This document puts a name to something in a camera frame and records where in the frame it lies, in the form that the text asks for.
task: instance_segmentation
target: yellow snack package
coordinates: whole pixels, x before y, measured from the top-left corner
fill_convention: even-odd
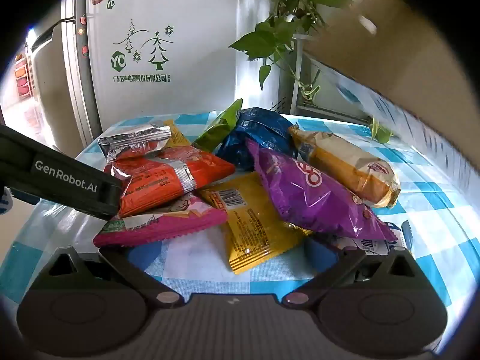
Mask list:
[[[179,128],[173,122],[173,119],[166,120],[163,122],[164,126],[170,126],[170,131],[172,132],[171,138],[166,143],[165,147],[175,147],[175,146],[189,146],[190,141],[185,138],[185,135],[179,130]]]
[[[331,132],[289,129],[303,161],[332,176],[371,207],[393,207],[400,182],[387,161]]]
[[[282,221],[256,172],[199,191],[224,210],[222,225],[229,265],[240,274],[300,244],[303,230]]]

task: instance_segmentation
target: pink snack package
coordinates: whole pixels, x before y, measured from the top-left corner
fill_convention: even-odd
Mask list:
[[[284,221],[339,237],[397,239],[357,195],[330,176],[253,140],[247,140],[247,147],[263,187]]]
[[[96,247],[137,246],[222,225],[227,214],[189,192],[173,203],[127,218],[113,218],[95,236]]]

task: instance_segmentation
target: blue snack package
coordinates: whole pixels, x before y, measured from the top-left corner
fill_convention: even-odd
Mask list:
[[[245,144],[245,138],[250,138],[261,147],[297,158],[298,152],[289,134],[291,126],[293,124],[277,112],[258,107],[243,109],[237,126],[223,140],[217,156],[238,169],[253,170],[254,159]]]

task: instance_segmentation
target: green snack package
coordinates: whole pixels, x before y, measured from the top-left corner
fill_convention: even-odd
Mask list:
[[[242,109],[243,99],[235,100],[207,127],[194,142],[193,146],[206,152],[212,152],[235,128]]]

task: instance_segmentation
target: tablecloth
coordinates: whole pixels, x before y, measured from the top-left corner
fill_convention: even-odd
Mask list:
[[[178,128],[194,140],[217,116],[145,116],[117,123],[122,126],[174,119]],[[448,311],[450,336],[477,286],[480,272],[479,216],[447,177],[414,148],[392,137],[387,144],[371,142],[366,126],[324,119],[285,115],[302,130],[333,132],[362,149],[390,162],[398,174],[402,191],[392,209],[374,209],[384,221],[401,226],[409,221],[413,254]],[[105,159],[96,142],[77,159],[103,169]],[[15,313],[25,291],[58,246],[74,245],[79,252],[95,251],[91,239],[105,221],[73,209],[41,200],[23,226],[0,268],[0,292]],[[150,245],[133,254],[137,265],[182,293],[275,293],[280,298],[313,277],[302,246],[235,275],[226,262],[219,227]]]

